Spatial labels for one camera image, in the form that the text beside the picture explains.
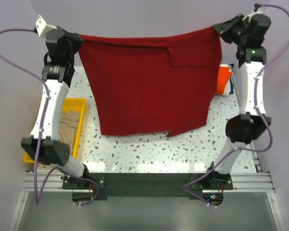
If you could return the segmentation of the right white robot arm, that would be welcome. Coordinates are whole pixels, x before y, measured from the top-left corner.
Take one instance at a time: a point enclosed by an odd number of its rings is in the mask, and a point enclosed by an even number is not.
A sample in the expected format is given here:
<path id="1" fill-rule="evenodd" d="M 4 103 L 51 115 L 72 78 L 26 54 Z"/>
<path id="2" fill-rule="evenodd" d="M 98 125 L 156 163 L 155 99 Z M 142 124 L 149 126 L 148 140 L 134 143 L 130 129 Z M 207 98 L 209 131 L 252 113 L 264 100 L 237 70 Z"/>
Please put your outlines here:
<path id="1" fill-rule="evenodd" d="M 265 114 L 263 104 L 263 76 L 267 61 L 262 46 L 271 19 L 262 13 L 235 18 L 213 26 L 226 43 L 237 45 L 236 58 L 242 78 L 239 114 L 227 121 L 225 145 L 208 169 L 205 184 L 216 189 L 222 178 L 230 175 L 233 164 L 243 150 L 269 127 L 272 119 Z"/>

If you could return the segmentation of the dark red t shirt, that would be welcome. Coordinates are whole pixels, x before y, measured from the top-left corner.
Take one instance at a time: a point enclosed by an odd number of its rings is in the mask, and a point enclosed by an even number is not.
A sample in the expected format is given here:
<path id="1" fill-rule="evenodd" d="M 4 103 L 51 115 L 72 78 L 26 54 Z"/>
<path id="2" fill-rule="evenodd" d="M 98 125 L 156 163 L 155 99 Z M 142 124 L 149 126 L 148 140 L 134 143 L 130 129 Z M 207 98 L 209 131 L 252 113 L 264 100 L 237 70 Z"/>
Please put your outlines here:
<path id="1" fill-rule="evenodd" d="M 81 38 L 103 135 L 173 137 L 206 125 L 222 60 L 213 27 L 163 38 Z"/>

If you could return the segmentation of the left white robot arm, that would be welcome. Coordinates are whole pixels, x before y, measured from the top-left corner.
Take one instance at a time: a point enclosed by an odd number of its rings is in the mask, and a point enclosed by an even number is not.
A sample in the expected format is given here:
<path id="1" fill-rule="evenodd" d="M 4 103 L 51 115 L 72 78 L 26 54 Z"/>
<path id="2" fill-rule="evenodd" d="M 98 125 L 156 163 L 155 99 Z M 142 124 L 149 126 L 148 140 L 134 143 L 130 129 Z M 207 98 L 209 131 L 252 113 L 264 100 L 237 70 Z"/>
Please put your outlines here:
<path id="1" fill-rule="evenodd" d="M 28 138 L 22 138 L 21 146 L 35 163 L 59 167 L 74 175 L 73 183 L 80 189 L 90 184 L 85 166 L 72 155 L 68 144 L 60 141 L 60 119 L 66 95 L 74 75 L 74 56 L 81 48 L 78 34 L 63 29 L 46 33 L 48 49 L 42 70 L 42 99 L 34 128 Z"/>

